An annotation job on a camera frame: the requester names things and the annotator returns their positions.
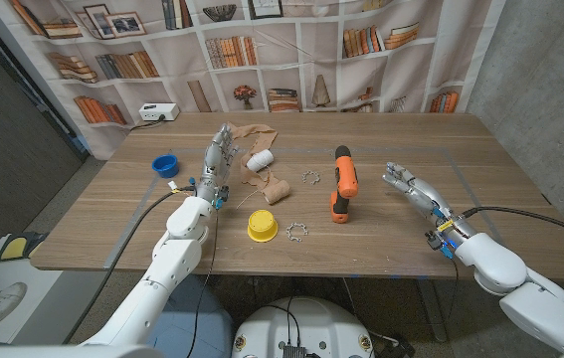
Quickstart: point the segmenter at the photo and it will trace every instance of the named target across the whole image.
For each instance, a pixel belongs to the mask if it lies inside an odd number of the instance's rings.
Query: white power strip
[[[139,112],[145,121],[158,120],[162,114],[164,120],[175,120],[180,114],[180,108],[175,103],[145,103]]]

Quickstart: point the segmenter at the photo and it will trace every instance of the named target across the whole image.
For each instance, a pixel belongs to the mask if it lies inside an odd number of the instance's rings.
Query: white spool of thread
[[[246,163],[246,166],[254,172],[258,172],[271,163],[273,163],[273,154],[268,149],[265,149],[254,154]]]

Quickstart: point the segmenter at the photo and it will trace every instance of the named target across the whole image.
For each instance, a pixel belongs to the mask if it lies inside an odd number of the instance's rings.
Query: beige fabric
[[[271,145],[273,145],[273,141],[278,136],[278,133],[265,124],[250,124],[237,127],[235,124],[229,122],[228,125],[233,133],[233,139],[247,137],[255,133],[259,134],[255,143],[251,146],[251,149],[249,149],[249,151],[242,156],[242,159],[240,159],[240,179],[242,180],[242,183],[249,183],[258,187],[258,189],[262,191],[264,196],[267,198],[269,204],[273,204],[288,195],[290,193],[290,186],[288,183],[285,180],[276,178],[271,170],[267,171],[267,173],[262,176],[246,166],[246,163],[255,153],[271,148]]]

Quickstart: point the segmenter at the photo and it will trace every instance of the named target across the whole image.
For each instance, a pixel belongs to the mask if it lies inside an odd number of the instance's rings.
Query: printed backdrop
[[[34,34],[12,0],[0,0],[1,19],[62,104],[61,113],[96,158],[108,159],[151,102],[175,102],[183,112],[463,112],[504,0],[20,4],[46,29],[62,27],[55,27],[62,19],[78,25],[80,37],[48,39]],[[205,13],[218,5],[235,5],[230,20],[215,22],[214,9]],[[50,54],[78,61],[84,79],[68,76]],[[127,63],[122,57],[129,54]],[[235,99],[239,86],[255,90],[252,109]]]

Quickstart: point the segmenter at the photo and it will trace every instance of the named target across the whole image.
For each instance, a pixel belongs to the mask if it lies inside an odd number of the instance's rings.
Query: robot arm
[[[169,217],[167,230],[153,248],[152,261],[140,282],[106,325],[82,345],[143,344],[175,287],[200,262],[209,228],[200,217],[210,217],[228,200],[222,184],[237,148],[231,148],[231,130],[224,124],[207,147],[196,196],[187,197]]]
[[[454,215],[443,197],[427,182],[395,163],[388,163],[383,180],[402,192],[436,229],[428,244],[466,266],[474,266],[476,282],[485,291],[504,296],[500,307],[520,329],[564,353],[564,289],[531,268],[514,252],[486,233],[477,233]]]

